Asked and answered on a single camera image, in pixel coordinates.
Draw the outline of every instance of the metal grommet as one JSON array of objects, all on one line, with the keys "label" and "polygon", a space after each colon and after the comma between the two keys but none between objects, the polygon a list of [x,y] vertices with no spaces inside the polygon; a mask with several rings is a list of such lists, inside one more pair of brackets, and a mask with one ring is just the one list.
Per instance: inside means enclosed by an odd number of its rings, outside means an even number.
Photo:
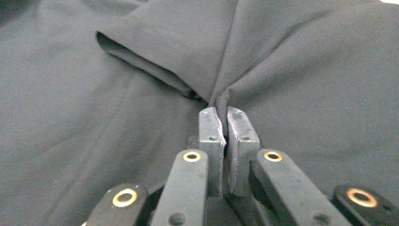
[{"label": "metal grommet", "polygon": [[[126,194],[127,195],[131,195],[132,197],[129,200],[121,201],[120,200],[120,196],[126,195]],[[134,190],[132,190],[131,188],[126,188],[126,189],[118,192],[118,194],[116,194],[114,196],[114,199],[112,200],[112,203],[115,206],[117,206],[119,208],[122,208],[122,207],[126,207],[126,206],[131,205],[133,202],[136,201],[136,199],[137,199],[137,193]]]},{"label": "metal grommet", "polygon": [[[364,196],[365,198],[367,198],[367,200],[362,200],[362,199],[356,197],[357,194]],[[377,206],[377,201],[376,201],[375,197],[366,191],[356,189],[356,188],[350,188],[346,192],[346,195],[348,196],[349,200],[351,200],[352,202],[354,202],[358,205],[368,207],[368,208],[373,208],[373,207]]]},{"label": "metal grommet", "polygon": [[267,152],[264,153],[263,156],[265,159],[271,161],[271,162],[279,162],[282,160],[282,155],[277,153],[277,152]]},{"label": "metal grommet", "polygon": [[200,154],[197,152],[189,152],[183,155],[183,159],[186,162],[197,162],[200,160]]}]

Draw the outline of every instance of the cloth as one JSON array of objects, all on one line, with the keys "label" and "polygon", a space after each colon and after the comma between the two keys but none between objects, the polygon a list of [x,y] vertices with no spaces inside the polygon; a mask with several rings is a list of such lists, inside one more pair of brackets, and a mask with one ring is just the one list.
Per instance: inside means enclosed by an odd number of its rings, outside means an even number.
[{"label": "cloth", "polygon": [[157,189],[207,105],[225,131],[244,110],[328,196],[354,183],[399,205],[398,6],[1,4],[1,225],[80,225],[113,186]]}]

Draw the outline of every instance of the black garment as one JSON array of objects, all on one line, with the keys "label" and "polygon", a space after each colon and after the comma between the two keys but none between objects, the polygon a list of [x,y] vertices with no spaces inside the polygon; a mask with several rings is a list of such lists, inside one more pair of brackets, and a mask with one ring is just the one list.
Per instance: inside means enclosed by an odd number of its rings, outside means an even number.
[{"label": "black garment", "polygon": [[198,132],[196,97],[225,126],[246,111],[328,195],[399,205],[398,6],[18,3],[0,22],[0,224],[79,225],[110,187],[155,190]]}]

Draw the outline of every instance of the wrinkled cloth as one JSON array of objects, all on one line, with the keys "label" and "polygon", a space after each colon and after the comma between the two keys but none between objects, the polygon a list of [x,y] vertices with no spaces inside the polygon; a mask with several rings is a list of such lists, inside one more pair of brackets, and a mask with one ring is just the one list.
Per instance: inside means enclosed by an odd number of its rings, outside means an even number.
[{"label": "wrinkled cloth", "polygon": [[113,186],[156,190],[206,106],[225,133],[244,110],[329,197],[353,183],[399,205],[398,6],[1,4],[1,225],[80,225]]}]

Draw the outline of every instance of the dark gray fabric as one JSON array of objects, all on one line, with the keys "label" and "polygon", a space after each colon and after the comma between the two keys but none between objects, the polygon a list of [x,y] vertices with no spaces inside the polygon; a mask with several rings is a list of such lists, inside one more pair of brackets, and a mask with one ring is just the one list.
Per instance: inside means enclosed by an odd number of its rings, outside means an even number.
[{"label": "dark gray fabric", "polygon": [[197,95],[328,195],[399,205],[399,8],[369,2],[0,2],[0,225],[80,225],[113,186],[156,189]]}]

